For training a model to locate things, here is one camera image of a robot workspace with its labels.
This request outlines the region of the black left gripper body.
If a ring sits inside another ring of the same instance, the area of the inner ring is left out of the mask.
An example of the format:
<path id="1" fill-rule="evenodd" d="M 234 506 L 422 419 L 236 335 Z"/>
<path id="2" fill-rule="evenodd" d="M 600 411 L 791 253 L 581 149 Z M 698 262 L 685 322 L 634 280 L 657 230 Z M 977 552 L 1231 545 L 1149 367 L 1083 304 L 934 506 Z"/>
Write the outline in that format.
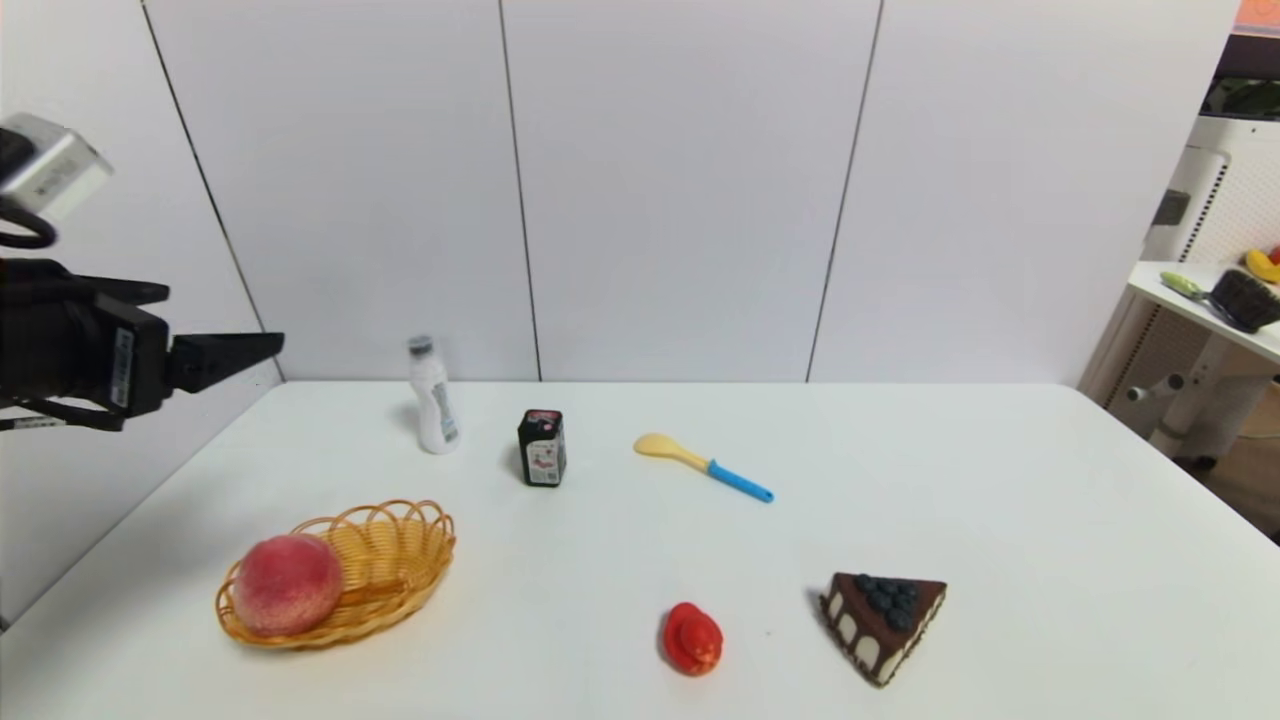
<path id="1" fill-rule="evenodd" d="M 3 302 L 3 405 L 50 418 L 133 418 L 159 409 L 168 325 L 95 290 Z"/>

